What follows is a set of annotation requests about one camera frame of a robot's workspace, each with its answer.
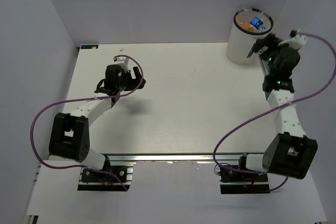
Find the small blue water bottle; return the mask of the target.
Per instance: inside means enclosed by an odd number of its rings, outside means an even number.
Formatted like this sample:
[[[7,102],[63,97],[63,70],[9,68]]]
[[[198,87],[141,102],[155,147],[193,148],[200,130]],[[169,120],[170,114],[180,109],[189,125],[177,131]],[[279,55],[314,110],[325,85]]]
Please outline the small blue water bottle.
[[[250,29],[251,31],[265,31],[266,27],[264,26],[264,22],[262,19],[258,18],[257,16],[255,16],[250,22]]]

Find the orange juice bottle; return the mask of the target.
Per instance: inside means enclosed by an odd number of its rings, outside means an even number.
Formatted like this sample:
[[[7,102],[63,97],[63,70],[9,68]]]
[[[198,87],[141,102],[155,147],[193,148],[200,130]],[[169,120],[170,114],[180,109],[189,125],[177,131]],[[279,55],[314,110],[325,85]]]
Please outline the orange juice bottle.
[[[239,26],[246,31],[250,31],[250,32],[255,31],[254,27],[250,23],[239,23]]]

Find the clear plastic bottle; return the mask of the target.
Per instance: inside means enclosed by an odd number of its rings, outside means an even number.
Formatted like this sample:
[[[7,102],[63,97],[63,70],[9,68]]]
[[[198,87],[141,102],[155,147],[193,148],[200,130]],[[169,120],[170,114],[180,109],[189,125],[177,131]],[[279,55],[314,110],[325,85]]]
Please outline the clear plastic bottle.
[[[254,7],[249,7],[249,6],[244,6],[241,9],[241,12],[243,12],[245,15],[252,15],[252,16],[264,15],[264,16],[267,16],[267,14],[265,12],[263,12],[261,9],[254,8]]]

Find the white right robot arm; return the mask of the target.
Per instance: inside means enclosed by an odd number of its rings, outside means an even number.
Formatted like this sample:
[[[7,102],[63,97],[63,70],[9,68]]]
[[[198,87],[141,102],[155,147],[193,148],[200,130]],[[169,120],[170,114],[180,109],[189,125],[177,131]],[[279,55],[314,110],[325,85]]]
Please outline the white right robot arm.
[[[274,34],[257,39],[250,53],[258,53],[264,73],[262,90],[271,107],[276,136],[263,154],[245,154],[237,168],[238,177],[247,182],[258,173],[272,173],[303,179],[317,152],[317,141],[307,137],[294,106],[292,71],[300,61],[298,50],[305,36],[288,40]]]

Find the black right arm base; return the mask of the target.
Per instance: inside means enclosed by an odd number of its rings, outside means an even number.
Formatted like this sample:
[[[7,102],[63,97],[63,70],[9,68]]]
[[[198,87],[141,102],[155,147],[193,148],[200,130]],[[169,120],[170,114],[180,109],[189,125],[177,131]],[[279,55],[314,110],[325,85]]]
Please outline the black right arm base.
[[[222,195],[269,194],[270,188],[267,174],[246,174],[227,170],[218,164],[214,172],[220,177],[220,193]]]

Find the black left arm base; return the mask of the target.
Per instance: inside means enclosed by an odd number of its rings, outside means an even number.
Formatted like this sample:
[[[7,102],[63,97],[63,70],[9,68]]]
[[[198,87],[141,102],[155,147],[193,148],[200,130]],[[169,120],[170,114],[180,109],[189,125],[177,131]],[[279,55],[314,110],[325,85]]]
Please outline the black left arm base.
[[[102,174],[89,169],[82,169],[78,181],[78,191],[126,191],[130,188],[132,162],[111,162],[111,173]]]

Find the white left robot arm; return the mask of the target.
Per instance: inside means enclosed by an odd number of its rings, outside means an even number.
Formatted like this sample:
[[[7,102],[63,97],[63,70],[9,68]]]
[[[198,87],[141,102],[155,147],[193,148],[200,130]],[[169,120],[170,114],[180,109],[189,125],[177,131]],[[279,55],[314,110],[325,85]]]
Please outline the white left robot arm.
[[[123,91],[131,92],[144,87],[141,67],[133,67],[133,73],[134,77],[126,61],[118,60],[108,65],[92,100],[71,112],[56,114],[49,142],[50,155],[70,159],[86,169],[92,169],[98,181],[108,180],[111,175],[109,158],[90,147],[89,129],[98,117],[117,103]]]

